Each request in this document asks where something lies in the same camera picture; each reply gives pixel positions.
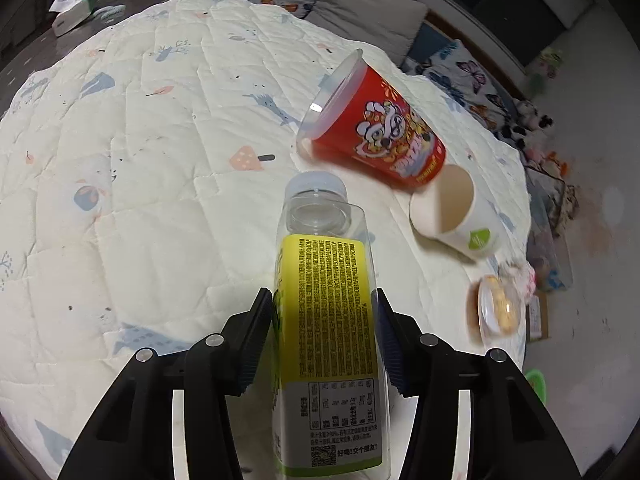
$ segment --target gray cushion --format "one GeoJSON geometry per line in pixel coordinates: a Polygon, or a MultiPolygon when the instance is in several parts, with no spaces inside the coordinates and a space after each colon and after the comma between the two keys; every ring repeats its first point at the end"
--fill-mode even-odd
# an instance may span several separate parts
{"type": "Polygon", "coordinates": [[[347,40],[378,46],[400,65],[427,10],[414,0],[318,0],[306,20],[347,40]]]}

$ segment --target nutrition facts table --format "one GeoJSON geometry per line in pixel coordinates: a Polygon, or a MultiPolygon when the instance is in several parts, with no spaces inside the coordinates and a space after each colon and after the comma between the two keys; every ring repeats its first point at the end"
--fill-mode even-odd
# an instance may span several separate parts
{"type": "Polygon", "coordinates": [[[309,429],[350,428],[376,421],[373,378],[309,383],[309,429]]]}

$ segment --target yellow bottle label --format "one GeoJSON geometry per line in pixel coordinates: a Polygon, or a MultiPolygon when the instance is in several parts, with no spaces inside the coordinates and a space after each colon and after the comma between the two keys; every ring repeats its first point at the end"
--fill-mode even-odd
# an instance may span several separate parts
{"type": "Polygon", "coordinates": [[[378,360],[364,245],[289,235],[276,265],[274,446],[289,476],[382,462],[378,360]]]}

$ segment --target bed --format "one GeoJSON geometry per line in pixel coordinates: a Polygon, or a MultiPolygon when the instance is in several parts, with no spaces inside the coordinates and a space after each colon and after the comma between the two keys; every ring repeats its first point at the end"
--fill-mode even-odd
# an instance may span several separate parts
{"type": "MultiPolygon", "coordinates": [[[[136,349],[188,348],[273,286],[284,186],[311,169],[338,174],[364,208],[378,286],[394,309],[483,354],[470,289],[499,262],[524,257],[524,170],[515,150],[380,49],[278,6],[172,0],[27,79],[0,122],[0,413],[48,475],[58,475],[136,349]],[[319,82],[355,48],[420,111],[447,160],[478,179],[508,227],[495,258],[474,264],[418,237],[407,193],[296,154],[319,82]],[[231,164],[240,150],[257,159],[249,171],[231,164]]],[[[525,331],[523,316],[497,343],[519,366],[525,331]]],[[[265,358],[247,394],[230,400],[249,478],[273,461],[269,390],[265,358]]],[[[410,400],[392,400],[396,478],[413,413],[410,400]]],[[[455,475],[464,478],[469,415],[461,406],[455,475]]],[[[174,444],[184,454],[179,438],[174,444]]],[[[177,478],[184,467],[177,462],[177,478]]]]}

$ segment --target qr code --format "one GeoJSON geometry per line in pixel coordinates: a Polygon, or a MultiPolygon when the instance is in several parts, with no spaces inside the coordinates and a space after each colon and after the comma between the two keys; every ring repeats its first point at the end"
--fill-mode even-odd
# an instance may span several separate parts
{"type": "Polygon", "coordinates": [[[311,467],[335,465],[335,446],[314,446],[311,448],[311,467]]]}

